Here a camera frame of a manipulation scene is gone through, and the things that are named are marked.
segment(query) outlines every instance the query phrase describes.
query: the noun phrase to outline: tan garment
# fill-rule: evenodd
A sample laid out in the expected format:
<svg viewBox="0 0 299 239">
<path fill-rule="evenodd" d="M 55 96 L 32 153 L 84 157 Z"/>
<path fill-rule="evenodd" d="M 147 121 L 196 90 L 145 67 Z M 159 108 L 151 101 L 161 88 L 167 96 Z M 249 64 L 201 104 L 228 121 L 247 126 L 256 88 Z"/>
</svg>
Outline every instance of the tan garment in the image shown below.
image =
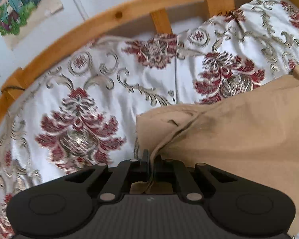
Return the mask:
<svg viewBox="0 0 299 239">
<path fill-rule="evenodd" d="M 137 116 L 140 149 L 186 166 L 204 162 L 292 198 L 299 232 L 299 66 L 254 91 L 212 105 L 175 105 Z"/>
</svg>

